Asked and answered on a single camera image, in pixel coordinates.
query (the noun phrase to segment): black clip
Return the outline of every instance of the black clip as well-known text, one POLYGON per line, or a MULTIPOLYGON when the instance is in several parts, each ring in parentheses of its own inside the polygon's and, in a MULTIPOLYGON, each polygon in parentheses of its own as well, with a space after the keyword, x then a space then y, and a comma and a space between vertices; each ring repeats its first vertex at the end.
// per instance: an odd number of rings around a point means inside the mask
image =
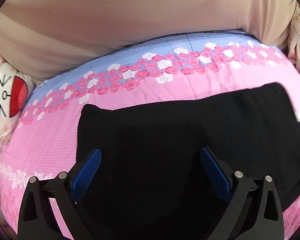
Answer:
POLYGON ((216 164, 214 171, 206 173, 219 197, 227 196, 225 189, 218 188, 220 181, 231 178, 231 199, 207 240, 283 240, 282 209, 272 178, 251 179, 240 171, 233 172, 208 147, 201 150, 201 162, 206 158, 203 155, 216 164))
POLYGON ((49 198, 56 199, 62 217, 74 239, 95 240, 79 216, 70 194, 74 178, 96 151, 98 150, 93 149, 86 159, 76 163, 69 173, 60 172, 54 179, 49 180, 39 180, 37 177, 29 179, 19 214, 19 240, 68 239, 60 231, 49 198))

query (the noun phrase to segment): black fabric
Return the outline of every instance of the black fabric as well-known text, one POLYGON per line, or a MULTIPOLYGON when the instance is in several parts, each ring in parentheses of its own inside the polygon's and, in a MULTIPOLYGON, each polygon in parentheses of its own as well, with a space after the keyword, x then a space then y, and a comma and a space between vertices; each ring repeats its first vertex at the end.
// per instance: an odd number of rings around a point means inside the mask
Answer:
POLYGON ((85 105, 77 161, 96 147, 102 163, 79 212, 101 240, 202 239, 225 208, 200 164, 205 146, 248 177, 270 175, 281 201, 298 197, 300 127, 274 83, 114 111, 85 105))

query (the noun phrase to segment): white fabric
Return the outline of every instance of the white fabric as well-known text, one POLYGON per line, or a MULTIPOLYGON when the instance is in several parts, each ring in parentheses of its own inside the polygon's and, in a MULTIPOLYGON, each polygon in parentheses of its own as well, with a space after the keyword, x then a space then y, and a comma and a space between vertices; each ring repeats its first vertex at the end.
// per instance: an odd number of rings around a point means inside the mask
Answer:
POLYGON ((18 121, 20 109, 34 88, 31 77, 9 63, 0 63, 0 140, 7 143, 18 121))

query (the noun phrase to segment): cushion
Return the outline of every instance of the cushion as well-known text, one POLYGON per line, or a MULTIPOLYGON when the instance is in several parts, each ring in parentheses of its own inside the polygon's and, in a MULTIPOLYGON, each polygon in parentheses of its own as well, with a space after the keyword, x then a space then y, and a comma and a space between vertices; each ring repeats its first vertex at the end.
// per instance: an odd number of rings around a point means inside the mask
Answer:
POLYGON ((32 79, 7 62, 0 63, 0 140, 7 143, 19 112, 34 88, 32 79))
POLYGON ((7 0, 0 54, 44 80, 130 44, 185 32, 242 28, 285 46, 295 0, 7 0))

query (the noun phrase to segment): silver rivet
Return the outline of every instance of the silver rivet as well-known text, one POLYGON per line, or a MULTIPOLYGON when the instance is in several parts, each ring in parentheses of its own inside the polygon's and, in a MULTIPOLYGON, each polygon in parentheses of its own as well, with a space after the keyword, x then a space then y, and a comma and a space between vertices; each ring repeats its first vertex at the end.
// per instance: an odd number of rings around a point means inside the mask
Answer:
POLYGON ((242 178, 243 177, 243 173, 241 171, 236 171, 234 173, 234 175, 237 177, 237 178, 242 178))
POLYGON ((266 176, 266 181, 271 182, 272 178, 270 176, 266 176))
POLYGON ((31 177, 31 178, 29 179, 29 182, 30 182, 30 183, 34 183, 36 180, 37 180, 36 177, 31 177))
POLYGON ((67 173, 63 171, 63 172, 59 173, 58 177, 59 177, 59 179, 64 179, 66 176, 67 176, 67 173))

